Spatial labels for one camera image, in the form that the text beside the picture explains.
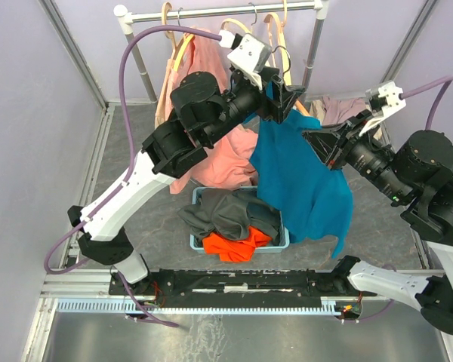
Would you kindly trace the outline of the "blue t shirt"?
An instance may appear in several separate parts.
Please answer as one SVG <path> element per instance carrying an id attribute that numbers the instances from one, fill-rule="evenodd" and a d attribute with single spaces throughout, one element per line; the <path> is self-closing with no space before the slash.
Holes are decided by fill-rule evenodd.
<path id="1" fill-rule="evenodd" d="M 281 123 L 260 120 L 250 163 L 258 173 L 257 196 L 282 214 L 293 243 L 334 236 L 331 257 L 344 248 L 353 217 L 353 193 L 341 170 L 329 170 L 303 138 L 321 124 L 297 110 Z"/>

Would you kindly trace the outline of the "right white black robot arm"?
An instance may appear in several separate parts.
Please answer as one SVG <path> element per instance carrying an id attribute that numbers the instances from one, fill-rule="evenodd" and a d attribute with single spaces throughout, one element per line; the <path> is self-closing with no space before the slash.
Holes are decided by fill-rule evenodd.
<path id="1" fill-rule="evenodd" d="M 444 275 L 427 278 L 400 274 L 354 259 L 331 276 L 334 291 L 375 293 L 419 311 L 436 329 L 453 335 L 453 144 L 434 130 L 414 132 L 394 152 L 363 131 L 371 120 L 360 112 L 342 124 L 305 129 L 303 138 L 329 170 L 350 165 L 437 255 Z"/>

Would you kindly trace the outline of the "orange hanger of blue shirt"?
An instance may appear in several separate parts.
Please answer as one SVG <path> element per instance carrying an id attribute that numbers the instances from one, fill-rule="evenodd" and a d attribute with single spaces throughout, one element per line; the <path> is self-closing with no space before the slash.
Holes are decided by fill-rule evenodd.
<path id="1" fill-rule="evenodd" d="M 290 58 L 290 53 L 288 52 L 287 48 L 283 45 L 277 45 L 271 52 L 273 58 L 275 58 L 274 54 L 275 52 L 279 51 L 281 54 L 282 58 L 282 77 L 284 78 L 285 83 L 291 83 L 291 58 Z M 299 111 L 300 114 L 303 116 L 310 116 L 309 112 L 303 105 L 303 103 L 297 99 L 294 108 Z"/>

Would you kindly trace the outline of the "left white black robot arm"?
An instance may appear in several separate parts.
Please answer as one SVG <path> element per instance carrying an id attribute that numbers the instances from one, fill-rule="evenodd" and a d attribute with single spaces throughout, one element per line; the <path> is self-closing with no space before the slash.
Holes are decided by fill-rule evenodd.
<path id="1" fill-rule="evenodd" d="M 221 91 L 210 72 L 187 75 L 171 92 L 173 110 L 144 141 L 132 164 L 99 198 L 85 207 L 72 206 L 69 221 L 79 229 L 83 256 L 115 267 L 136 294 L 147 292 L 152 276 L 134 249 L 124 225 L 152 196 L 207 158 L 207 151 L 251 115 L 283 122 L 304 92 L 287 85 L 276 68 L 259 73 L 254 85 L 240 70 L 233 87 Z"/>

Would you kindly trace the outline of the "white hanger of grey shirt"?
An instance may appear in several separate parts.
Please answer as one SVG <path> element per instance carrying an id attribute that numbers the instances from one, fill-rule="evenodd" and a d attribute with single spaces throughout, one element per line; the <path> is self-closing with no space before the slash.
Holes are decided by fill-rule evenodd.
<path id="1" fill-rule="evenodd" d="M 251 34 L 254 29 L 254 25 L 257 23 L 258 15 L 255 4 L 253 2 L 249 2 L 249 4 L 254 9 L 254 21 L 251 23 L 250 26 L 246 26 L 244 23 L 237 19 L 226 18 L 222 21 L 220 29 L 230 31 L 233 29 L 233 26 L 236 26 L 242 31 L 242 34 Z"/>

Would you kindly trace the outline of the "beige plastic hanger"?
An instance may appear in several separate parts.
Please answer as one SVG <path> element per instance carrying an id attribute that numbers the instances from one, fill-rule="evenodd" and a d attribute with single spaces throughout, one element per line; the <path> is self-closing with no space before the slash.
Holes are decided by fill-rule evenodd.
<path id="1" fill-rule="evenodd" d="M 270 46 L 274 49 L 277 45 L 286 46 L 284 27 L 287 23 L 288 3 L 286 0 L 282 1 L 283 20 L 280 20 L 279 15 L 275 12 L 269 12 L 263 19 L 267 25 L 267 35 Z"/>

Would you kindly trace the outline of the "orange t shirt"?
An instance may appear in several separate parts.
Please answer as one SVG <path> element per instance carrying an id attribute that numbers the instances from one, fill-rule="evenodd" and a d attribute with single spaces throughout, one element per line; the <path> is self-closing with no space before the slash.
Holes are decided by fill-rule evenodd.
<path id="1" fill-rule="evenodd" d="M 221 262 L 248 262 L 256 249 L 267 246 L 272 240 L 261 230 L 249 226 L 246 238 L 234 241 L 212 232 L 202 240 L 202 246 L 207 254 L 218 255 Z"/>

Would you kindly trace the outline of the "dark grey t shirt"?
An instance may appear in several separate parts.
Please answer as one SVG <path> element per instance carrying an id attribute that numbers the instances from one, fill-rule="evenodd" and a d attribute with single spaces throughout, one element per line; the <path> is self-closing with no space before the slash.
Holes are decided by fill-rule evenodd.
<path id="1" fill-rule="evenodd" d="M 246 239 L 253 227 L 280 244 L 280 213 L 256 196 L 253 189 L 205 189 L 196 204 L 178 211 L 198 241 L 212 232 L 231 240 Z"/>

